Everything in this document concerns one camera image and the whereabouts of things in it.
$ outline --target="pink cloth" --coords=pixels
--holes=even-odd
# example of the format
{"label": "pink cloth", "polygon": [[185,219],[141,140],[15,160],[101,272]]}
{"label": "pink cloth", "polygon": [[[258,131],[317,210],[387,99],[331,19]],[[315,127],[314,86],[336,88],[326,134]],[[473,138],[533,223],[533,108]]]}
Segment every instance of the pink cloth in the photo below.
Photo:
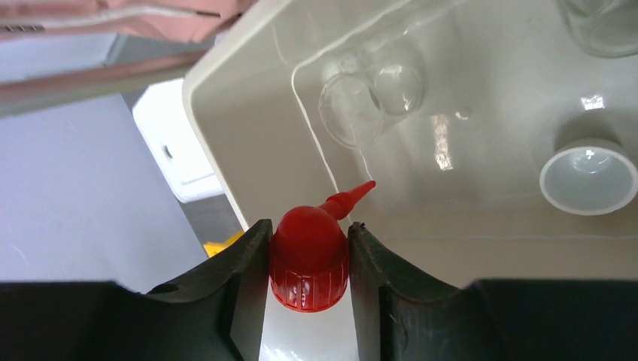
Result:
{"label": "pink cloth", "polygon": [[[124,17],[104,23],[71,28],[45,27],[46,35],[118,32],[160,40],[199,42],[232,25],[256,0],[0,0],[0,26],[38,25],[22,24],[29,18],[86,17],[132,5],[156,5],[167,8],[189,9],[205,13],[218,13],[219,17],[177,17],[143,14]],[[14,38],[3,35],[0,38]]]}

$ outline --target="gray floor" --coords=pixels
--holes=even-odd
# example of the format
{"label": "gray floor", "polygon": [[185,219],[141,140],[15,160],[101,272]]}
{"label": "gray floor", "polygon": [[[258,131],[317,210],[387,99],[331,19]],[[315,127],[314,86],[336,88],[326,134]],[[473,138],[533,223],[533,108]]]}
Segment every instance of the gray floor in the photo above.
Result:
{"label": "gray floor", "polygon": [[225,195],[180,203],[200,242],[223,242],[242,230]]}

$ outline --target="yellow object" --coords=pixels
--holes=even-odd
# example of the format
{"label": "yellow object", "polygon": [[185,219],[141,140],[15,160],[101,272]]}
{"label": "yellow object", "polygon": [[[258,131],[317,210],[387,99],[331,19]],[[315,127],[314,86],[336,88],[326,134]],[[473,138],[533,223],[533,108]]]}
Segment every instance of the yellow object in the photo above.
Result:
{"label": "yellow object", "polygon": [[231,244],[235,243],[235,241],[237,241],[243,235],[244,235],[243,231],[238,232],[234,234],[231,238],[228,238],[224,243],[206,242],[204,243],[204,250],[206,250],[208,257],[213,257],[214,255],[218,254],[222,250],[225,250]]}

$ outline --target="white tub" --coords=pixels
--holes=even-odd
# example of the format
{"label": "white tub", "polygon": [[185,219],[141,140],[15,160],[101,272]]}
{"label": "white tub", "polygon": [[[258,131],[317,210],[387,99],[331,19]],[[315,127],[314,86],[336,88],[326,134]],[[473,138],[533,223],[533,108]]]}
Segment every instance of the white tub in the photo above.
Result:
{"label": "white tub", "polygon": [[[317,109],[326,69],[352,47],[407,51],[426,80],[421,107],[361,150],[334,141]],[[585,54],[553,0],[262,0],[187,75],[184,103],[245,228],[373,178],[351,219],[451,284],[635,279],[636,203],[573,216],[538,176],[586,136],[638,162],[637,68]],[[263,359],[356,359],[349,297],[325,314],[266,307]]]}

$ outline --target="ketchup bottle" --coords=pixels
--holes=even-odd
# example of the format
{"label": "ketchup bottle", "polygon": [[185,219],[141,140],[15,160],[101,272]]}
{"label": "ketchup bottle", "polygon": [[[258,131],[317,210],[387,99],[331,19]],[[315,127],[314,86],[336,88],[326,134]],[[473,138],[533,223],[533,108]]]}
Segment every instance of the ketchup bottle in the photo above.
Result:
{"label": "ketchup bottle", "polygon": [[338,221],[375,185],[371,180],[318,207],[295,207],[281,218],[270,240],[269,272],[272,292],[282,305],[319,312],[341,299],[348,285],[350,247]]}

